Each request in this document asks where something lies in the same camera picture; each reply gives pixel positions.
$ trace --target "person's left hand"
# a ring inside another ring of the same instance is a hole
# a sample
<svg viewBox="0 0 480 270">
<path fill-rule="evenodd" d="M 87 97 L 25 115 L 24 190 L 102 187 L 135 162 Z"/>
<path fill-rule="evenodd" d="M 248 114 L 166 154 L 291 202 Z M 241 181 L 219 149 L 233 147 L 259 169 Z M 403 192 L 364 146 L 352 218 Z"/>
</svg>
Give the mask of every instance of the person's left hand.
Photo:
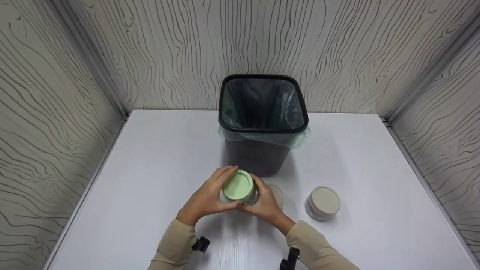
<svg viewBox="0 0 480 270">
<path fill-rule="evenodd" d="M 197 190 L 177 214 L 177 220 L 194 227 L 204 216 L 235 210 L 242 201 L 223 203 L 220 201 L 220 190 L 228 177 L 238 170 L 238 166 L 218 168 Z"/>
</svg>

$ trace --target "green lid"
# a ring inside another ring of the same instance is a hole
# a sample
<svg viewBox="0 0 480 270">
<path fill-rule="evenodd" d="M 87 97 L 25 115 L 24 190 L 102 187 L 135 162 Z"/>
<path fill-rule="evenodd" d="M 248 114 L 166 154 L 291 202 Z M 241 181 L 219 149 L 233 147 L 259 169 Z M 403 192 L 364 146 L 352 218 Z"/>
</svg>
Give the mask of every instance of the green lid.
<svg viewBox="0 0 480 270">
<path fill-rule="evenodd" d="M 229 201 L 245 201 L 253 193 L 253 179 L 248 172 L 238 170 L 232 173 L 223 184 L 222 191 Z"/>
</svg>

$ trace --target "beige lid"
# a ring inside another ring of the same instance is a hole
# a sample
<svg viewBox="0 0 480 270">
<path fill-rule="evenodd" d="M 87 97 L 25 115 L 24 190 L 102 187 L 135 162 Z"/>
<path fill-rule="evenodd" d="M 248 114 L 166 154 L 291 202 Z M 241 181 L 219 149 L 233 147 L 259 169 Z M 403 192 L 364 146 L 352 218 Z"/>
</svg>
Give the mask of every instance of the beige lid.
<svg viewBox="0 0 480 270">
<path fill-rule="evenodd" d="M 275 196 L 275 200 L 276 200 L 276 203 L 278 204 L 278 206 L 280 208 L 283 208 L 283 192 L 282 190 L 276 186 L 276 185 L 268 185 L 272 191 L 273 191 L 273 195 Z"/>
<path fill-rule="evenodd" d="M 312 207 L 319 213 L 335 214 L 340 210 L 340 197 L 327 186 L 318 186 L 312 191 Z"/>
</svg>

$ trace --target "hand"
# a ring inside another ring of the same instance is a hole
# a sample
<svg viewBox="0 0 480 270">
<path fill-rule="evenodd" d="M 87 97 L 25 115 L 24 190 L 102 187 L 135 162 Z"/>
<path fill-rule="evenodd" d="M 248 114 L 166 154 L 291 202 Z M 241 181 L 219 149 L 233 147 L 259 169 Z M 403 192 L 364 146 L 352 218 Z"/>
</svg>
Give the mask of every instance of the hand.
<svg viewBox="0 0 480 270">
<path fill-rule="evenodd" d="M 177 214 L 177 220 L 194 227 L 204 216 L 235 210 L 242 201 L 223 203 L 220 201 L 220 190 L 228 177 L 238 170 L 238 166 L 218 168 L 197 190 Z"/>
<path fill-rule="evenodd" d="M 251 173 L 250 175 L 257 186 L 259 193 L 258 201 L 254 205 L 240 205 L 238 210 L 259 217 L 265 222 L 275 226 L 284 235 L 287 235 L 295 225 L 295 222 L 282 212 L 282 209 L 280 209 L 275 200 L 272 189 L 258 176 Z"/>
</svg>

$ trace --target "person's right hand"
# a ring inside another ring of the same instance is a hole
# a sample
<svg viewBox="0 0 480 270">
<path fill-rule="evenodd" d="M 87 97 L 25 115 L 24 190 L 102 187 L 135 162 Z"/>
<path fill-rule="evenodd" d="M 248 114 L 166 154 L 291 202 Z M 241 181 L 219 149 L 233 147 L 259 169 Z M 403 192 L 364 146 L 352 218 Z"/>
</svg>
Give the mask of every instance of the person's right hand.
<svg viewBox="0 0 480 270">
<path fill-rule="evenodd" d="M 284 235 L 287 235 L 293 225 L 295 225 L 295 222 L 282 212 L 282 209 L 280 209 L 275 200 L 272 189 L 258 176 L 251 173 L 250 175 L 259 193 L 258 201 L 254 205 L 240 205 L 238 210 L 259 217 L 265 222 L 275 226 Z"/>
</svg>

